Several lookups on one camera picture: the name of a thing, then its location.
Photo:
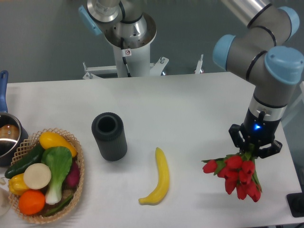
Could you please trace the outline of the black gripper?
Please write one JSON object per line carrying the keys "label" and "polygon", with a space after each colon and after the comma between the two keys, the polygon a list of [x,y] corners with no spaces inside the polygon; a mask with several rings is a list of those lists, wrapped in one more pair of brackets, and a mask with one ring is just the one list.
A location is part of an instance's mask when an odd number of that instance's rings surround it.
{"label": "black gripper", "polygon": [[261,159],[280,153],[283,144],[275,140],[275,132],[280,120],[267,121],[254,116],[248,109],[244,122],[241,125],[232,124],[228,132],[235,147],[248,150],[249,143],[259,146],[271,144],[269,147],[259,149],[258,157]]}

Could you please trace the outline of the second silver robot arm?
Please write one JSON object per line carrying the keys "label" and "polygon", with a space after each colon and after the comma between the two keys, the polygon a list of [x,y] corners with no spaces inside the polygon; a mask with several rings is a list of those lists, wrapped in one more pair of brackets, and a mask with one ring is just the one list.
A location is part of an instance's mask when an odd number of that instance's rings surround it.
{"label": "second silver robot arm", "polygon": [[155,39],[153,18],[144,12],[143,0],[88,0],[78,8],[86,28],[120,49],[144,47]]}

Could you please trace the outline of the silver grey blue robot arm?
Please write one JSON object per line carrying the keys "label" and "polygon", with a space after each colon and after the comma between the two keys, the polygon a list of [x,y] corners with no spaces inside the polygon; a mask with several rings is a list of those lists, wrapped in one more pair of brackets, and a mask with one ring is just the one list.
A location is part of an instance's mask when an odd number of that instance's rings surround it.
{"label": "silver grey blue robot arm", "polygon": [[255,86],[246,117],[229,134],[242,152],[266,158],[281,151],[276,129],[301,79],[304,56],[285,47],[298,30],[297,12],[276,8],[267,0],[226,0],[224,4],[246,25],[243,37],[224,35],[213,49],[213,61]]}

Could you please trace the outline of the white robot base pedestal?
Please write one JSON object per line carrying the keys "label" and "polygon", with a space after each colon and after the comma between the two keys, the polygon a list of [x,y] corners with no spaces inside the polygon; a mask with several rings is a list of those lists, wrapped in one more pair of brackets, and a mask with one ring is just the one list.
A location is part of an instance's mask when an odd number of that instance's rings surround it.
{"label": "white robot base pedestal", "polygon": [[83,79],[99,79],[104,76],[115,75],[121,77],[164,76],[164,69],[169,63],[166,57],[160,57],[151,62],[150,45],[139,48],[121,49],[113,46],[115,65],[87,67],[83,63]]}

